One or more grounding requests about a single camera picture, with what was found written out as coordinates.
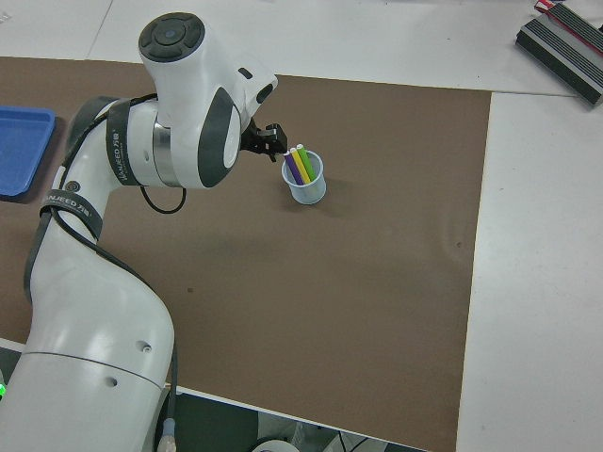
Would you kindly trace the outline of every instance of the brown table surface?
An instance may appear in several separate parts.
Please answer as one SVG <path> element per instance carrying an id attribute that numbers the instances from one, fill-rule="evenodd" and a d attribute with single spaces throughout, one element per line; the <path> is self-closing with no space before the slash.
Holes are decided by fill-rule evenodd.
<path id="1" fill-rule="evenodd" d="M 0 58 L 0 103 L 52 108 L 30 192 L 0 202 L 0 337 L 26 340 L 23 270 L 69 120 L 88 98 L 154 90 L 141 65 Z M 389 441 L 455 447 L 490 94 L 283 76 L 256 115 L 324 161 L 296 204 L 280 164 L 243 153 L 161 216 L 133 187 L 101 244 L 165 301 L 180 382 Z M 151 189 L 178 203 L 178 189 Z"/>

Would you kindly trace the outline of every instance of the pen holder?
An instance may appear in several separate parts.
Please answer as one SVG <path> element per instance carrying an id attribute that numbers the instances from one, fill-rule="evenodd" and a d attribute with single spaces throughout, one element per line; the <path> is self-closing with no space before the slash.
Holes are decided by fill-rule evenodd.
<path id="1" fill-rule="evenodd" d="M 327 184 L 324 181 L 322 160 L 316 153 L 313 153 L 312 151 L 307 151 L 307 153 L 310 164 L 312 165 L 314 173 L 317 176 L 314 181 L 303 186 L 298 185 L 295 182 L 293 174 L 291 174 L 291 170 L 286 165 L 286 162 L 283 162 L 281 173 L 283 174 L 283 179 L 285 179 L 285 182 L 289 185 L 291 195 L 295 201 L 299 202 L 300 204 L 315 204 L 324 196 L 325 192 L 327 191 Z"/>

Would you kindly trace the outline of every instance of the white robotic arm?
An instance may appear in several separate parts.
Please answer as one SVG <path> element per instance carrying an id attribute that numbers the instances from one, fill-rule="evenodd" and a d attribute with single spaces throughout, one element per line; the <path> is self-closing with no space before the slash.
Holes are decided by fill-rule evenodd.
<path id="1" fill-rule="evenodd" d="M 139 452 L 170 366 L 173 327 L 155 292 L 96 245 L 109 193 L 122 186 L 209 188 L 241 147 L 287 149 L 252 116 L 276 77 L 235 60 L 192 14 L 139 39 L 156 98 L 107 104 L 73 145 L 43 202 L 25 273 L 33 319 L 0 403 L 0 450 Z"/>

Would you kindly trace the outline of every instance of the marker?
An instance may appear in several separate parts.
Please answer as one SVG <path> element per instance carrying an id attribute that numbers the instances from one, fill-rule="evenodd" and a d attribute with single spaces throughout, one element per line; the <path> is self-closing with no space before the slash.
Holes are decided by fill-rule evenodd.
<path id="1" fill-rule="evenodd" d="M 298 150 L 296 148 L 291 148 L 291 149 L 289 149 L 289 152 L 291 153 L 291 156 L 293 157 L 293 160 L 295 160 L 295 164 L 297 165 L 298 170 L 300 171 L 301 179 L 303 180 L 303 183 L 310 184 L 310 182 L 311 182 L 310 176 L 308 176 L 308 172 L 305 170 L 305 167 L 303 166 L 302 158 L 300 157 Z"/>
<path id="2" fill-rule="evenodd" d="M 287 151 L 286 153 L 283 154 L 283 156 L 285 157 L 286 165 L 289 167 L 289 170 L 291 171 L 291 175 L 293 176 L 293 179 L 295 179 L 295 183 L 298 186 L 302 186 L 303 185 L 302 175 L 300 174 L 300 171 L 298 170 L 298 166 L 295 164 L 295 160 L 293 160 L 293 156 L 291 155 L 291 152 Z"/>
<path id="3" fill-rule="evenodd" d="M 305 151 L 305 148 L 303 147 L 302 144 L 298 144 L 297 150 L 298 150 L 298 154 L 301 157 L 301 162 L 303 163 L 303 167 L 305 168 L 305 170 L 308 173 L 308 177 L 310 178 L 310 181 L 314 181 L 317 178 L 317 176 L 314 173 L 314 168 L 312 168 L 312 164 L 310 163 L 310 159 L 308 158 L 308 154 Z"/>

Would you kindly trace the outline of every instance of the blue plastic container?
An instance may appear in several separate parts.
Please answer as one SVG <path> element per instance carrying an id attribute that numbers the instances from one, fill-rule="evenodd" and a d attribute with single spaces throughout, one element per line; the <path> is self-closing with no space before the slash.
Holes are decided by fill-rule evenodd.
<path id="1" fill-rule="evenodd" d="M 0 195 L 29 189 L 54 129 L 52 110 L 0 105 Z"/>

